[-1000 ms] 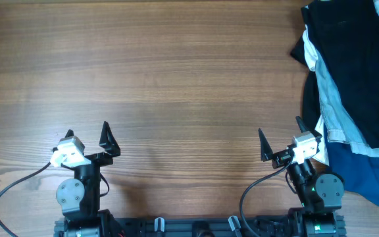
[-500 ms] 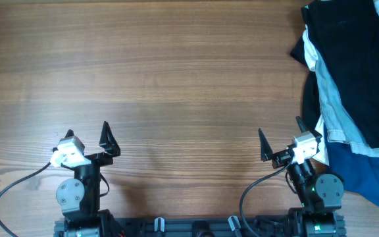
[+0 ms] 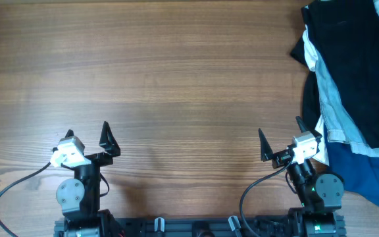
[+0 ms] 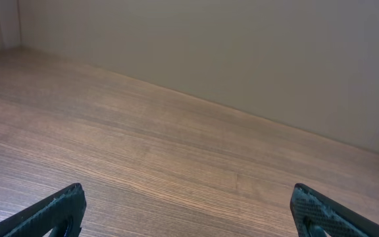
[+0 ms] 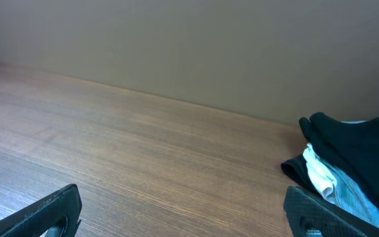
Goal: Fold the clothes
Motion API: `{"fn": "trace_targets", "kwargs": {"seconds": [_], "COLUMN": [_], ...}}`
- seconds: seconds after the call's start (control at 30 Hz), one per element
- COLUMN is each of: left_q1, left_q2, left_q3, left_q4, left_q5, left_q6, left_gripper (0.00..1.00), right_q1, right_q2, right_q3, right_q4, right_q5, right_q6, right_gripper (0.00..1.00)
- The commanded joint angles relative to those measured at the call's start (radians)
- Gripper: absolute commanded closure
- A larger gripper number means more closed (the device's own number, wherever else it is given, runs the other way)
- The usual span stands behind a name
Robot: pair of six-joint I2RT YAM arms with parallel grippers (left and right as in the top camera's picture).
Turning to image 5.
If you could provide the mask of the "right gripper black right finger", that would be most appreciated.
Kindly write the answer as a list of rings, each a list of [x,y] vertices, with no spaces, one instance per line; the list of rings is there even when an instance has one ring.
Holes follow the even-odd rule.
[[[294,237],[379,237],[379,228],[298,186],[289,186],[284,199]]]

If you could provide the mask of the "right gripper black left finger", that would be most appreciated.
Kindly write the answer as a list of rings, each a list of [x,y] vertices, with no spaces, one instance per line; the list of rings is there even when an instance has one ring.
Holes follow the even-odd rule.
[[[75,236],[81,210],[78,187],[69,184],[1,219],[0,237]]]

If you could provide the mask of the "black shorts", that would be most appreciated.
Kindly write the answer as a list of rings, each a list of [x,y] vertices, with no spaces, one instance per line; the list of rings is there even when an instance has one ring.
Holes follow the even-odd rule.
[[[315,113],[301,118],[299,125],[320,160],[340,168],[379,209],[379,117],[341,122]],[[280,167],[294,182],[322,198],[309,179],[303,152]]]

